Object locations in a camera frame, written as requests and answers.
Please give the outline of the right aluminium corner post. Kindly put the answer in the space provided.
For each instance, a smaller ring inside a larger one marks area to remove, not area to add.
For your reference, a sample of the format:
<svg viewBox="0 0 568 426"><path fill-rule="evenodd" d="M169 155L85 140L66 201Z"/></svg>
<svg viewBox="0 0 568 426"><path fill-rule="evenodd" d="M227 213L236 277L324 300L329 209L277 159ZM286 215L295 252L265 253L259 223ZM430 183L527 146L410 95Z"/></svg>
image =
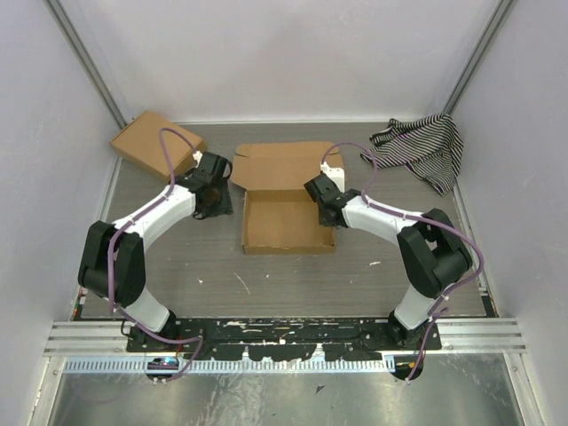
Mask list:
<svg viewBox="0 0 568 426"><path fill-rule="evenodd" d="M468 61L454 85L454 88L443 108L444 114L453 115L469 84L479 69L486 54L490 51L494 40L504 26L508 16L517 4L517 0L500 0L477 40Z"/></svg>

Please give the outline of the black white striped cloth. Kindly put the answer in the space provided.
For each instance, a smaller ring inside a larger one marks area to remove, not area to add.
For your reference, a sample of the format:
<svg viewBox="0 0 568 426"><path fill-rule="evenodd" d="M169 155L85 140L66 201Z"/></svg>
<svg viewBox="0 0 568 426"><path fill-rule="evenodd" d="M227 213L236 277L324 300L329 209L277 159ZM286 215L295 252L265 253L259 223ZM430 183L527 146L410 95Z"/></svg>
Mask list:
<svg viewBox="0 0 568 426"><path fill-rule="evenodd" d="M441 196L453 191L464 143L450 115L431 114L412 122L392 118L369 141L372 147L360 153L363 161L380 169L404 166Z"/></svg>

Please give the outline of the aluminium front rail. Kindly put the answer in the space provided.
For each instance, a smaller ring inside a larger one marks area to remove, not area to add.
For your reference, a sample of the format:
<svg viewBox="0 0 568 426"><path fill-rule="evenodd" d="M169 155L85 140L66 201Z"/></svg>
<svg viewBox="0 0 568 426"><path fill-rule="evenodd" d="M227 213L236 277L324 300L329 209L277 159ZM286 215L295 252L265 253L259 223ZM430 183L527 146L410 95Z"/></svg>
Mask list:
<svg viewBox="0 0 568 426"><path fill-rule="evenodd" d="M205 359L240 359L250 350L291 351L308 358L317 351L340 358L355 352L413 353L463 351L523 353L525 341L513 319L445 318L407 341L389 336L385 319L182 319L177 343L162 343L128 321L56 322L45 353L105 355L113 353L191 352L203 342Z"/></svg>

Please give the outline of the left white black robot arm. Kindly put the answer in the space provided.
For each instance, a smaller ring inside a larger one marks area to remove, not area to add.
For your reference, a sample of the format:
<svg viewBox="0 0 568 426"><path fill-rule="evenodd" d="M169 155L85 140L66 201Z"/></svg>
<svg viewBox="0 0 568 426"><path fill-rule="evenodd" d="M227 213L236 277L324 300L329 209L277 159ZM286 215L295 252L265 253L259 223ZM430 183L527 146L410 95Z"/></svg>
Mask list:
<svg viewBox="0 0 568 426"><path fill-rule="evenodd" d="M174 312L147 288L146 251L180 221L233 213L227 184L232 162L210 152L198 152L193 158L194 167L172 175L142 207L112 223L93 223L79 266L79 285L107 300L112 312L131 321L160 352L198 339L183 339Z"/></svg>

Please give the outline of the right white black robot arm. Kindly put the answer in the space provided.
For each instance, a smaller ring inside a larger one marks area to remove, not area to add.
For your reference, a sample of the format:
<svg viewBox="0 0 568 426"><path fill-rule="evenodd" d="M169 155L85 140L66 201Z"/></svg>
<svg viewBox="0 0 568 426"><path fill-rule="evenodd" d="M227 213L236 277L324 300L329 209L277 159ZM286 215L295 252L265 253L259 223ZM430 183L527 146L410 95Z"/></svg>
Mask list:
<svg viewBox="0 0 568 426"><path fill-rule="evenodd" d="M304 188L318 207L321 225L370 233L399 249L409 287L390 313L387 330L397 348L414 348L445 291L473 265L461 233L441 209L397 209L358 190L343 192L323 172Z"/></svg>

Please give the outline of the left aluminium corner post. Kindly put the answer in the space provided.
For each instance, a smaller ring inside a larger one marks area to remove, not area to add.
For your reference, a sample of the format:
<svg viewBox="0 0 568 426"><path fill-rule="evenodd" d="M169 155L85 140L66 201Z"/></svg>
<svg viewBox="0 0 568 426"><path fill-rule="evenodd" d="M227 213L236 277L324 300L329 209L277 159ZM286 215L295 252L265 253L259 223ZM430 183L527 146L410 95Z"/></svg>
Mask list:
<svg viewBox="0 0 568 426"><path fill-rule="evenodd" d="M83 71L88 76L95 92L99 95L104 106L111 114L114 122L120 129L128 125L124 114L117 104L108 84L105 82L103 75L99 72L96 62L88 51L87 46L83 42L79 32L75 28L70 16L68 15L64 5L60 1L45 0L43 1L47 10L59 27L62 35L66 39L71 51L75 55Z"/></svg>

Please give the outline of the brown cardboard box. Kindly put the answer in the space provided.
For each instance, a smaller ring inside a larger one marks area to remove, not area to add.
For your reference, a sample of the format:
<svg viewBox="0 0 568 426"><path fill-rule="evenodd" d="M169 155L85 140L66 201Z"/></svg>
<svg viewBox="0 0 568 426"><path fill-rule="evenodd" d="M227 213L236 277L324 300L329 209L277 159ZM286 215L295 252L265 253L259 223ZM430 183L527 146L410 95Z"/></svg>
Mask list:
<svg viewBox="0 0 568 426"><path fill-rule="evenodd" d="M145 111L114 139L110 146L125 161L139 167L143 171L160 179L164 183L170 181L170 169L162 149L161 139L165 144L174 174L184 173L195 165L192 148L177 134L181 134L198 151L205 152L207 145L201 136L170 122L163 115L153 111Z"/></svg>
<svg viewBox="0 0 568 426"><path fill-rule="evenodd" d="M247 255L320 255L335 251L335 230L319 223L304 184L343 158L328 141L246 143L235 148L230 180L245 190L242 247Z"/></svg>

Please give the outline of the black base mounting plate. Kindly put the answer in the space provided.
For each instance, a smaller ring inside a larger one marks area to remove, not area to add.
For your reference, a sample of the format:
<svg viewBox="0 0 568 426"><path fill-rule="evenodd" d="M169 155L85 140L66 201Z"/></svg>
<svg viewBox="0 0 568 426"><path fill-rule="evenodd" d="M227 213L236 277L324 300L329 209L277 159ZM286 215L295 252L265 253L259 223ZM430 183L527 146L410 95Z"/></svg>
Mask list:
<svg viewBox="0 0 568 426"><path fill-rule="evenodd" d="M409 341L397 343L386 319L300 318L300 319L179 319L176 340L200 337L201 343L168 344L153 339L138 327L121 330L128 338L126 351L176 352L189 359L197 351L198 360L273 361L307 360L317 350L326 361L379 360L383 351L417 351L442 348L438 329L428 336L426 327Z"/></svg>

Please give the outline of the aluminium corner post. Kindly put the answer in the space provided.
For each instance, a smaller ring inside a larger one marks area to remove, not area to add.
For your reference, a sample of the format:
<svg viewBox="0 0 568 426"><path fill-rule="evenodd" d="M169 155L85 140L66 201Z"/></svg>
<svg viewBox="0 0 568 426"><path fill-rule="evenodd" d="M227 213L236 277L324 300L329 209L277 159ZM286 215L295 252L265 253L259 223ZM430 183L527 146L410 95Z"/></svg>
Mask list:
<svg viewBox="0 0 568 426"><path fill-rule="evenodd" d="M479 69L486 54L490 51L494 40L504 26L508 16L517 4L517 0L500 0L477 40L468 61L454 85L454 88L443 108L444 114L453 115L469 84Z"/></svg>
<svg viewBox="0 0 568 426"><path fill-rule="evenodd" d="M64 5L60 1L45 0L43 1L47 10L59 27L62 35L66 39L71 51L75 55L83 71L88 76L95 92L99 95L104 106L111 114L114 122L120 129L128 125L124 114L117 104L108 84L105 82L103 75L99 72L96 62L88 51L87 46L83 42L79 32L75 28L70 16L68 15Z"/></svg>

